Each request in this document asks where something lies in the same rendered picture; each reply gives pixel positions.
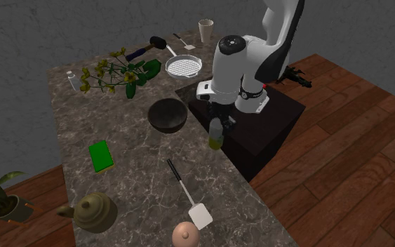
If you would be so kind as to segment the pink round lidded pot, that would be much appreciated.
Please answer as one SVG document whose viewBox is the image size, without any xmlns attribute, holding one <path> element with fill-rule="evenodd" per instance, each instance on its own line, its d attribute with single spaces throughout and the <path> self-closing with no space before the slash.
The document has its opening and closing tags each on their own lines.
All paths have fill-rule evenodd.
<svg viewBox="0 0 395 247">
<path fill-rule="evenodd" d="M 172 233 L 174 247 L 199 247 L 200 232 L 192 222 L 179 223 Z"/>
</svg>

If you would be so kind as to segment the yellow flower plant sprig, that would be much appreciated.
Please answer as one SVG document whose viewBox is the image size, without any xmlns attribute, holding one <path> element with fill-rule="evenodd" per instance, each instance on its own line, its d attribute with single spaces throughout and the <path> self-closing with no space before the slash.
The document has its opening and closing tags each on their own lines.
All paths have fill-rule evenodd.
<svg viewBox="0 0 395 247">
<path fill-rule="evenodd" d="M 161 62 L 157 59 L 131 63 L 126 58 L 126 62 L 123 62 L 125 52 L 125 48 L 111 52 L 109 56 L 115 58 L 118 62 L 109 62 L 107 59 L 102 59 L 94 67 L 93 75 L 88 68 L 83 67 L 79 90 L 87 93 L 92 88 L 99 88 L 103 93 L 106 91 L 115 93 L 117 86 L 124 86 L 126 97 L 132 99 L 138 86 L 144 86 L 161 71 Z"/>
</svg>

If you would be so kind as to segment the small white spatula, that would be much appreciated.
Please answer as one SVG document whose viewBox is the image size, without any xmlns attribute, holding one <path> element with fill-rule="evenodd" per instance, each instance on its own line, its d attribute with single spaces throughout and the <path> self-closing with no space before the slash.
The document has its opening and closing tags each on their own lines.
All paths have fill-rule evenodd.
<svg viewBox="0 0 395 247">
<path fill-rule="evenodd" d="M 184 48 L 187 50 L 193 50 L 195 49 L 195 46 L 191 45 L 191 44 L 187 44 L 179 35 L 177 35 L 176 33 L 173 33 L 173 35 L 178 38 L 185 46 Z"/>
</svg>

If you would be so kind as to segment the small clear bottle white cap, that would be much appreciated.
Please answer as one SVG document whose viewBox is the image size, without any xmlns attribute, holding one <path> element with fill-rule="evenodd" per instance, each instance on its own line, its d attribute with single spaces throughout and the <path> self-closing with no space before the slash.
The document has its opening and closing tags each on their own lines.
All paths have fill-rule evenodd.
<svg viewBox="0 0 395 247">
<path fill-rule="evenodd" d="M 67 78 L 75 91 L 79 91 L 82 86 L 79 78 L 72 71 L 67 71 Z"/>
</svg>

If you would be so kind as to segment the clear bottle with yellow liquid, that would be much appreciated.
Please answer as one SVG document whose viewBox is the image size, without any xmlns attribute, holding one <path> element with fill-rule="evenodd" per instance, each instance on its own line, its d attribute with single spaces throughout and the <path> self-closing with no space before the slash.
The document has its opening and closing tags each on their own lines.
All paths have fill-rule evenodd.
<svg viewBox="0 0 395 247">
<path fill-rule="evenodd" d="M 211 149 L 218 150 L 221 148 L 224 140 L 223 125 L 219 118 L 215 117 L 209 125 L 208 145 Z"/>
</svg>

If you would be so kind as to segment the black object on floor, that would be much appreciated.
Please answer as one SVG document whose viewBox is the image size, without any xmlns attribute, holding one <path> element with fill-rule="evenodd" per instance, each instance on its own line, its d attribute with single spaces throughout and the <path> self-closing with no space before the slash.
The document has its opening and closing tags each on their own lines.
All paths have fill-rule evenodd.
<svg viewBox="0 0 395 247">
<path fill-rule="evenodd" d="M 301 69 L 286 66 L 283 74 L 276 80 L 276 84 L 281 84 L 284 79 L 289 79 L 291 81 L 299 83 L 302 87 L 311 88 L 312 83 L 301 77 L 300 74 L 304 74 Z"/>
</svg>

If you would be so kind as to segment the white grill pan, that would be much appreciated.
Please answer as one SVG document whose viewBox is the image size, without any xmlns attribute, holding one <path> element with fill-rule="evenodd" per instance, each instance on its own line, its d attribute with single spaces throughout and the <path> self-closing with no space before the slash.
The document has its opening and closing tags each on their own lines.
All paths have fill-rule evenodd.
<svg viewBox="0 0 395 247">
<path fill-rule="evenodd" d="M 196 77 L 202 68 L 202 61 L 193 55 L 177 55 L 167 45 L 166 48 L 173 55 L 165 64 L 167 73 L 175 79 L 190 79 Z"/>
</svg>

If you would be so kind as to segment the olive green teapot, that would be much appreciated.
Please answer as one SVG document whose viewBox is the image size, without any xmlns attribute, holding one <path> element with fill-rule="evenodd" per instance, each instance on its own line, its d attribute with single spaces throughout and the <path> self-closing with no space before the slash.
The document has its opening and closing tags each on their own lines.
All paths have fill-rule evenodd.
<svg viewBox="0 0 395 247">
<path fill-rule="evenodd" d="M 93 192 L 83 197 L 75 207 L 61 206 L 57 215 L 72 218 L 81 229 L 94 234 L 108 230 L 115 222 L 118 209 L 104 193 Z"/>
</svg>

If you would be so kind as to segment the potted green plant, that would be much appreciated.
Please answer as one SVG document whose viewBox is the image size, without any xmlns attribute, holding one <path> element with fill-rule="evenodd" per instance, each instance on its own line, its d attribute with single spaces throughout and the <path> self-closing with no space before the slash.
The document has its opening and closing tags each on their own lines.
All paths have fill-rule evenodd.
<svg viewBox="0 0 395 247">
<path fill-rule="evenodd" d="M 0 178 L 0 220 L 27 227 L 24 223 L 34 211 L 42 212 L 43 210 L 35 206 L 31 201 L 28 201 L 16 194 L 7 195 L 2 189 L 1 185 L 19 175 L 24 175 L 21 171 L 12 171 Z"/>
</svg>

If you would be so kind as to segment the dark brown bowl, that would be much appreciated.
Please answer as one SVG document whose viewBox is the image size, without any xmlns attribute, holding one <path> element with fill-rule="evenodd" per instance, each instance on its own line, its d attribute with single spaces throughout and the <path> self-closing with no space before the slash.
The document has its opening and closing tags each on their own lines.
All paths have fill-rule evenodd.
<svg viewBox="0 0 395 247">
<path fill-rule="evenodd" d="M 150 124 L 162 133 L 175 133 L 179 131 L 187 120 L 185 104 L 175 98 L 157 100 L 147 114 Z"/>
</svg>

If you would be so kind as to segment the beige cup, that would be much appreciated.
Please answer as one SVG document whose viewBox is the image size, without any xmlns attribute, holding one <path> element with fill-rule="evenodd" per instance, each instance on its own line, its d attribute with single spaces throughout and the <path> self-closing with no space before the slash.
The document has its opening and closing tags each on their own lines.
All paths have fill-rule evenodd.
<svg viewBox="0 0 395 247">
<path fill-rule="evenodd" d="M 202 43 L 208 43 L 210 41 L 210 36 L 213 32 L 214 22 L 209 19 L 203 19 L 198 22 L 199 32 L 201 36 Z"/>
</svg>

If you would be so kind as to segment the dark robot stand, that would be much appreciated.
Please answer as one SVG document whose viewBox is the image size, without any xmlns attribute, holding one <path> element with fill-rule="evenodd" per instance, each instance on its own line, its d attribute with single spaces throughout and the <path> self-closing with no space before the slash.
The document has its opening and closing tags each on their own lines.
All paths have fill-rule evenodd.
<svg viewBox="0 0 395 247">
<path fill-rule="evenodd" d="M 259 114 L 231 110 L 236 125 L 221 146 L 248 182 L 276 155 L 305 110 L 303 104 L 269 86 L 266 92 L 269 102 Z"/>
</svg>

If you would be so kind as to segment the green sponge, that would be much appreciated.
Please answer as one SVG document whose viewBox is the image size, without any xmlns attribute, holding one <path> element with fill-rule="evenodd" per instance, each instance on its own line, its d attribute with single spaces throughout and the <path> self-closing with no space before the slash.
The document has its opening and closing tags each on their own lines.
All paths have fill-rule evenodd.
<svg viewBox="0 0 395 247">
<path fill-rule="evenodd" d="M 93 162 L 94 171 L 97 174 L 104 173 L 114 167 L 114 160 L 105 140 L 89 146 L 88 150 Z"/>
</svg>

